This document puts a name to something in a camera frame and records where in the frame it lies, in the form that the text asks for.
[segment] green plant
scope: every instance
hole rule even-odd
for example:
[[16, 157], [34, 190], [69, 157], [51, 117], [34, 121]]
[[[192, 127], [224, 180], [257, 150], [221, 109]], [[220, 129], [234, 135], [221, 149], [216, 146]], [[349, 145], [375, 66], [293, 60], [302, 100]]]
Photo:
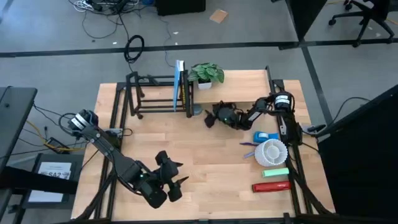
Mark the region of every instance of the green plant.
[[213, 63], [201, 63], [194, 65], [188, 76], [189, 81], [224, 82], [224, 71]]

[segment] gray floor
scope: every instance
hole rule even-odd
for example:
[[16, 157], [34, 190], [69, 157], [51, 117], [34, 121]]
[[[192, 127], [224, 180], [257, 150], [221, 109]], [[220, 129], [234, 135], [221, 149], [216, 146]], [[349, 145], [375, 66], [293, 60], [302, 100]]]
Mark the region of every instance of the gray floor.
[[[0, 8], [5, 2], [0, 0]], [[297, 40], [284, 1], [271, 4], [266, 0], [208, 0], [207, 3], [207, 10], [203, 13], [162, 18], [169, 22], [172, 33], [172, 39], [166, 45]], [[208, 19], [215, 9], [229, 12], [221, 24]], [[147, 46], [163, 45], [167, 39], [166, 24], [154, 12], [148, 8], [141, 11], [141, 18], [135, 14], [123, 16], [129, 33], [142, 35]], [[340, 19], [334, 27], [327, 25], [332, 15], [342, 12], [341, 4], [325, 6], [306, 40], [355, 39], [360, 29], [359, 19]], [[84, 13], [76, 12], [67, 0], [37, 0], [35, 3], [14, 0], [0, 24], [0, 52], [124, 47], [126, 33], [122, 27], [118, 27], [112, 36], [92, 42], [81, 28], [83, 16]], [[389, 17], [398, 19], [398, 14], [391, 13]], [[85, 25], [92, 35], [98, 36], [114, 29], [114, 24], [106, 18], [91, 13], [87, 15]], [[370, 26], [372, 29], [366, 31], [364, 38], [376, 38], [378, 34], [379, 38], [387, 37], [378, 25]], [[391, 27], [398, 32], [398, 26], [391, 24]], [[397, 44], [362, 45], [358, 49], [351, 46], [310, 47], [309, 51], [332, 117], [348, 97], [371, 99], [398, 83], [398, 64], [394, 57], [398, 52]], [[144, 52], [132, 67], [140, 74], [171, 75], [173, 69], [167, 66], [164, 57], [164, 52]], [[302, 82], [312, 123], [325, 123], [300, 49], [279, 51], [276, 47], [251, 47], [170, 51], [169, 62], [176, 59], [186, 61], [188, 67], [200, 62], [214, 62], [229, 70], [263, 69], [269, 65], [273, 78]], [[122, 54], [0, 58], [1, 86], [36, 87], [39, 90], [36, 104], [59, 113], [93, 109], [99, 84], [121, 82], [128, 72]], [[360, 100], [350, 101], [338, 119], [361, 104]], [[40, 128], [48, 126], [50, 135], [64, 143], [75, 142], [35, 110], [31, 111], [29, 120]], [[39, 144], [37, 137], [29, 133], [22, 132], [21, 138]], [[18, 142], [14, 152], [35, 149]], [[27, 156], [30, 154], [15, 156], [11, 160]], [[27, 162], [19, 166], [30, 169], [31, 165]], [[13, 197], [12, 201], [17, 203], [18, 198]], [[56, 223], [69, 217], [70, 210], [28, 210], [23, 223]], [[13, 215], [6, 215], [1, 223], [10, 223], [12, 218]]]

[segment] black box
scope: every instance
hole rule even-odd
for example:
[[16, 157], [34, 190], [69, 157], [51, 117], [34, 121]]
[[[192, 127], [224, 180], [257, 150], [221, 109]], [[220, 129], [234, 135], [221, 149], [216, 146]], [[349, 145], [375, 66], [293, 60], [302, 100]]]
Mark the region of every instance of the black box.
[[206, 10], [206, 0], [155, 0], [157, 14], [176, 15]]

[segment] white container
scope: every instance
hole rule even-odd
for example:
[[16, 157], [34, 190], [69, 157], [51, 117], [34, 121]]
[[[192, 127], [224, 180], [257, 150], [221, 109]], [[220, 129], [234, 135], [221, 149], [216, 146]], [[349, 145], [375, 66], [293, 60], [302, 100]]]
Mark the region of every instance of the white container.
[[211, 87], [211, 82], [208, 83], [199, 83], [198, 82], [199, 90], [208, 90]]
[[269, 139], [256, 147], [254, 157], [262, 166], [277, 166], [285, 162], [287, 148], [280, 140]]

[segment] office chair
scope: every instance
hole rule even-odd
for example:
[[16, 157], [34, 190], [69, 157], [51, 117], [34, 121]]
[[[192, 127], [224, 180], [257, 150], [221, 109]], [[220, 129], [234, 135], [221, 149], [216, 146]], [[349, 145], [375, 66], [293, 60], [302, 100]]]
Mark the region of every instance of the office chair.
[[358, 47], [361, 45], [361, 38], [367, 28], [369, 21], [372, 19], [377, 22], [381, 27], [383, 27], [389, 34], [390, 37], [387, 39], [387, 44], [391, 44], [393, 41], [393, 37], [395, 33], [391, 30], [391, 28], [386, 24], [387, 15], [391, 11], [398, 11], [398, 2], [394, 2], [394, 0], [364, 0], [364, 2], [371, 1], [374, 5], [372, 8], [365, 6], [355, 0], [345, 1], [346, 10], [350, 10], [352, 8], [351, 4], [358, 6], [360, 8], [359, 12], [348, 12], [343, 14], [334, 15], [329, 21], [329, 25], [333, 26], [336, 24], [336, 18], [339, 17], [354, 17], [360, 16], [363, 17], [363, 20], [359, 23], [362, 25], [361, 32], [359, 33], [356, 42], [353, 44], [353, 47]]

